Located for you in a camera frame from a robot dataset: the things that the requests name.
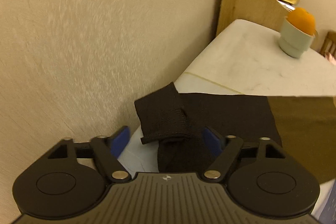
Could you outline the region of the wooden slat-back chair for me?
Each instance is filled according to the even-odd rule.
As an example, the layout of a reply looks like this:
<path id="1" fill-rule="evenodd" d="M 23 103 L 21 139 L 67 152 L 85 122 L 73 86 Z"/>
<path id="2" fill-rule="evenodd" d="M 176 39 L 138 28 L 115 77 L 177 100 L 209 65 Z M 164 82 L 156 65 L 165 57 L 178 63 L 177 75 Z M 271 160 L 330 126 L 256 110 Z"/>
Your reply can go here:
<path id="1" fill-rule="evenodd" d="M 319 53 L 323 56 L 326 53 L 329 53 L 333 57 L 335 57 L 335 53 L 336 53 L 336 32 L 335 31 L 329 31 L 327 33 Z"/>

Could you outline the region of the pale green cup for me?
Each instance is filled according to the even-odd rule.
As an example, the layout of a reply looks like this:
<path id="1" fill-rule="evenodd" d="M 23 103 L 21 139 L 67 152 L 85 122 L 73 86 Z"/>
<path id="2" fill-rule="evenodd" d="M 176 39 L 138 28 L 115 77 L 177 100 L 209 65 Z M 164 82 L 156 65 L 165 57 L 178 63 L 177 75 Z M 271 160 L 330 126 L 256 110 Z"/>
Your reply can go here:
<path id="1" fill-rule="evenodd" d="M 285 17 L 280 30 L 278 45 L 287 55 L 300 59 L 310 48 L 315 35 L 308 35 L 288 22 Z"/>

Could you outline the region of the white blue patterned tablecloth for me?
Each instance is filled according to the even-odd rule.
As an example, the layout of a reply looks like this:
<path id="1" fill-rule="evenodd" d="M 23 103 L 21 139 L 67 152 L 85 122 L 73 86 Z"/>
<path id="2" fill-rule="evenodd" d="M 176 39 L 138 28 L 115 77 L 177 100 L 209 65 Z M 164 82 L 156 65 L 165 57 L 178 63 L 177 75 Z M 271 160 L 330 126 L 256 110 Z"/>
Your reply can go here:
<path id="1" fill-rule="evenodd" d="M 310 49 L 290 57 L 279 38 L 235 20 L 172 84 L 179 93 L 335 99 L 335 67 Z M 315 175 L 271 138 L 222 136 L 204 172 L 166 173 L 158 143 L 142 137 L 140 129 L 121 154 L 133 177 L 111 189 L 103 223 L 335 223 L 335 189 L 320 201 Z"/>

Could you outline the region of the olive brown patchwork sweater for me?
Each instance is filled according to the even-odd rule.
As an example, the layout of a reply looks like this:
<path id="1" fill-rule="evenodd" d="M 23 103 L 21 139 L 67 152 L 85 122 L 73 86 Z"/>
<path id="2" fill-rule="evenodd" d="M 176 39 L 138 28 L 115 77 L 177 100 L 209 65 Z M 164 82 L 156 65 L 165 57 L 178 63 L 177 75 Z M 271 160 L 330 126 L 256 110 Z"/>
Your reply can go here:
<path id="1" fill-rule="evenodd" d="M 142 143 L 158 143 L 160 172 L 204 172 L 215 160 L 203 131 L 246 143 L 268 137 L 315 175 L 335 178 L 335 99 L 179 93 L 168 84 L 134 103 Z"/>

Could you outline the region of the orange fruit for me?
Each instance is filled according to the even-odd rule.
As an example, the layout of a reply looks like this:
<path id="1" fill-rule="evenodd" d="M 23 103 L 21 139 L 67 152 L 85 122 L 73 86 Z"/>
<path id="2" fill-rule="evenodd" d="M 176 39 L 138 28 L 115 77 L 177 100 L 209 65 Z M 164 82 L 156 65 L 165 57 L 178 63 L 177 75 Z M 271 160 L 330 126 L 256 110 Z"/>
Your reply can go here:
<path id="1" fill-rule="evenodd" d="M 315 17 L 303 8 L 296 8 L 287 16 L 287 21 L 295 28 L 306 33 L 307 35 L 314 35 L 315 33 Z"/>

